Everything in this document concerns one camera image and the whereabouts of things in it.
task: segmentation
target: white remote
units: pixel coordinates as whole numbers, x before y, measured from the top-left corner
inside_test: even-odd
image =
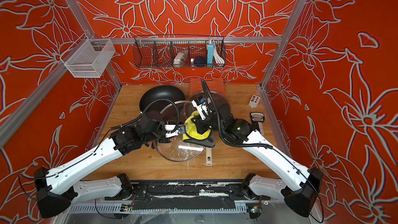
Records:
[[[250,101],[249,101],[249,106],[251,108],[256,108],[258,105],[258,102],[260,102],[260,97],[258,97],[256,95],[252,95],[252,97],[250,98]]]

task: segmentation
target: yellow cloth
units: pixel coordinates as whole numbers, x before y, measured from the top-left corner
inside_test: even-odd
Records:
[[[210,135],[210,130],[207,130],[205,133],[203,133],[203,134],[199,134],[199,133],[197,133],[197,131],[196,131],[196,125],[195,125],[195,123],[193,123],[192,121],[191,121],[191,119],[193,118],[193,117],[195,117],[195,116],[197,116],[197,115],[199,115],[199,112],[198,111],[195,111],[195,112],[193,112],[192,114],[191,114],[191,116],[189,116],[188,118],[187,118],[187,120],[185,121],[185,125],[186,125],[186,127],[187,127],[187,133],[188,133],[188,135],[190,135],[191,137],[193,137],[193,138],[196,138],[196,139],[199,139],[199,140],[201,140],[201,139],[206,139],[206,138],[208,138],[208,136]],[[182,135],[182,139],[183,140],[186,140],[186,139],[189,139],[189,137],[187,136],[187,135],[185,135],[185,134],[183,134]]]

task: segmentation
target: wire basket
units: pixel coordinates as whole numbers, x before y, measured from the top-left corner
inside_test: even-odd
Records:
[[[73,56],[64,62],[65,67],[73,77],[100,78],[115,53],[112,41],[109,39],[105,45],[92,45],[88,39],[82,42]]]
[[[225,44],[224,37],[217,36],[191,36],[173,35],[173,37],[159,37],[157,40],[145,40],[149,36],[135,36],[134,64],[137,67],[224,67]],[[210,39],[214,42],[217,54],[224,60],[224,63],[193,64],[193,59],[197,56],[207,60],[206,42]],[[184,64],[173,64],[174,58],[180,51],[188,51],[188,57]]]

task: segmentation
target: floral wall pattern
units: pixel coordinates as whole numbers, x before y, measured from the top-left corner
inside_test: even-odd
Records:
[[[49,76],[83,34],[65,0],[0,0],[0,125]],[[57,167],[95,142],[118,90],[99,79],[67,72],[0,149],[0,222],[49,222],[25,195],[18,176]],[[35,197],[34,182],[21,176]]]
[[[38,168],[57,167],[91,149],[117,87],[107,72],[99,79],[66,73],[0,149],[0,222],[39,223],[33,177]]]
[[[83,34],[65,0],[0,0],[0,125]]]
[[[97,37],[202,34],[268,37],[282,34],[296,0],[77,0]],[[124,84],[189,83],[191,77],[222,77],[256,83],[276,44],[228,45],[224,68],[139,69],[131,45],[119,45],[112,64]]]
[[[398,220],[395,0],[307,0],[266,89],[326,223]]]

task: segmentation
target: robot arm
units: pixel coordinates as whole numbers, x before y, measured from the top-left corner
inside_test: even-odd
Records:
[[[235,119],[229,108],[215,102],[213,108],[204,100],[195,100],[193,105],[199,111],[195,124],[198,133],[208,129],[222,132],[223,142],[242,147],[255,155],[276,172],[281,180],[251,178],[248,187],[256,195],[267,195],[284,199],[296,213],[307,217],[320,191],[323,173],[317,168],[308,169],[273,147],[260,132],[243,119]],[[221,116],[221,130],[218,130]],[[79,157],[56,168],[40,168],[35,172],[37,204],[43,218],[53,217],[67,209],[71,203],[98,197],[130,197],[132,186],[125,174],[112,179],[81,182],[80,180],[102,165],[122,157],[143,144],[158,140],[168,142],[170,137],[185,133],[186,127],[165,124],[156,111],[144,112],[139,121],[122,126],[111,133],[100,144]]]

